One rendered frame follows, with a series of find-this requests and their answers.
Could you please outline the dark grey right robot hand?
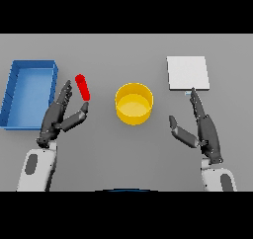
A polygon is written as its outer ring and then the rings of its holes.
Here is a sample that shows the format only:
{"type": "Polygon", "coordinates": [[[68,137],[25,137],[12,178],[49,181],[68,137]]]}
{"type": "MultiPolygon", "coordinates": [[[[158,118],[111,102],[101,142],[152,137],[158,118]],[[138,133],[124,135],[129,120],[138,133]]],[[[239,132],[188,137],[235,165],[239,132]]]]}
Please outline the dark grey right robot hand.
{"type": "Polygon", "coordinates": [[[221,148],[216,127],[211,117],[205,113],[203,103],[195,88],[192,88],[190,102],[193,106],[198,135],[194,136],[186,131],[178,125],[173,116],[170,116],[169,122],[172,135],[190,148],[200,147],[202,153],[210,159],[210,164],[222,163],[223,159],[221,157],[221,148]]]}

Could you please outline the pale square measuring scale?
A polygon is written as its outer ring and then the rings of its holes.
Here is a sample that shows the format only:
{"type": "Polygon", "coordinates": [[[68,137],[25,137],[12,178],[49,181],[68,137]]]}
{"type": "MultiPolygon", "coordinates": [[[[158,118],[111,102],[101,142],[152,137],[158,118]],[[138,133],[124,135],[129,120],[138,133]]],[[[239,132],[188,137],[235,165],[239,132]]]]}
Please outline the pale square measuring scale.
{"type": "Polygon", "coordinates": [[[208,91],[210,81],[204,56],[167,56],[168,84],[170,91],[208,91]]]}

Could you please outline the red beaker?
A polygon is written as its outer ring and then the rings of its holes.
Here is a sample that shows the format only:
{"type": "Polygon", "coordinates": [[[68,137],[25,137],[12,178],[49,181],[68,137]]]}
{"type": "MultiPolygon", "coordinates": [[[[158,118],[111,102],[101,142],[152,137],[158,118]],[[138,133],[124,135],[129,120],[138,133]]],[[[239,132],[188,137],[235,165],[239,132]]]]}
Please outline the red beaker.
{"type": "Polygon", "coordinates": [[[87,86],[85,76],[79,73],[78,75],[75,76],[75,82],[79,89],[82,99],[85,102],[88,102],[90,100],[90,92],[87,86]]]}

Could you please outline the blue tray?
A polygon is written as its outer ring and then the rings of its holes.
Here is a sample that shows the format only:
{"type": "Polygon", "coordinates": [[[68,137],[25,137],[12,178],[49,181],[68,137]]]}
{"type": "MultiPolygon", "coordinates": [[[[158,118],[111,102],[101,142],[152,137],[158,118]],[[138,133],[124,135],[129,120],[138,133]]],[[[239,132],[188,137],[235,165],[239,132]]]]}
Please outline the blue tray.
{"type": "Polygon", "coordinates": [[[13,60],[0,109],[0,128],[40,130],[54,100],[57,73],[54,60],[13,60]]]}

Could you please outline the yellow bowl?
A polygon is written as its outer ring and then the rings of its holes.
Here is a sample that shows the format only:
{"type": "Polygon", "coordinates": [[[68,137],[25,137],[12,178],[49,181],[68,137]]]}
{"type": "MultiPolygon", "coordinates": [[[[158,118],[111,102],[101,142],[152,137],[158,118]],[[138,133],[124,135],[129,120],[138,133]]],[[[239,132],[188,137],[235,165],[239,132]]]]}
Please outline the yellow bowl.
{"type": "Polygon", "coordinates": [[[153,107],[151,90],[141,83],[126,83],[115,95],[115,110],[118,118],[128,125],[143,124],[148,120],[153,107]]]}

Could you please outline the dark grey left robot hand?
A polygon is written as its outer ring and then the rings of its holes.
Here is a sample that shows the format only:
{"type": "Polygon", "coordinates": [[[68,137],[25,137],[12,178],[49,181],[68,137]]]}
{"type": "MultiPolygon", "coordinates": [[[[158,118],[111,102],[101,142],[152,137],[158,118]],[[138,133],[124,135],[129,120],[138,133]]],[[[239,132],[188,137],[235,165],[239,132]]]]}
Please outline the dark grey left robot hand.
{"type": "Polygon", "coordinates": [[[44,114],[40,135],[37,138],[40,148],[49,149],[49,143],[52,140],[57,140],[61,131],[67,132],[87,118],[88,102],[85,102],[72,116],[67,119],[63,118],[71,96],[72,86],[71,81],[68,80],[61,89],[57,100],[50,104],[44,114]]]}

